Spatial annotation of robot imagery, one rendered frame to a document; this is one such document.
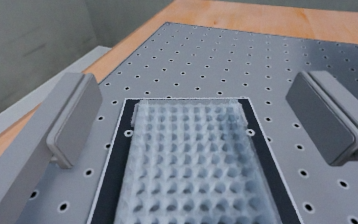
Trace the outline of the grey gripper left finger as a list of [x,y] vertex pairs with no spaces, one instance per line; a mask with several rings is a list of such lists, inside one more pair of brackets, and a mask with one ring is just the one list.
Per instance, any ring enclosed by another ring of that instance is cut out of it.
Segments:
[[0,156],[0,224],[15,224],[48,164],[75,166],[103,97],[93,73],[65,73]]

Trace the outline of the white well plate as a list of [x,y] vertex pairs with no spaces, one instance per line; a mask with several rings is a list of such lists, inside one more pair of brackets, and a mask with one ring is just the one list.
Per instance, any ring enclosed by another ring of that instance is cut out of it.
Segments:
[[238,99],[140,99],[114,224],[283,224]]

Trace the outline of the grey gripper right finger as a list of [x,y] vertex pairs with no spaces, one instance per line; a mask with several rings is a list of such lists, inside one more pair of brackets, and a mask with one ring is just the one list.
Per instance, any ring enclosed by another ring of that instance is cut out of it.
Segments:
[[327,71],[300,71],[287,103],[331,167],[358,161],[358,100]]

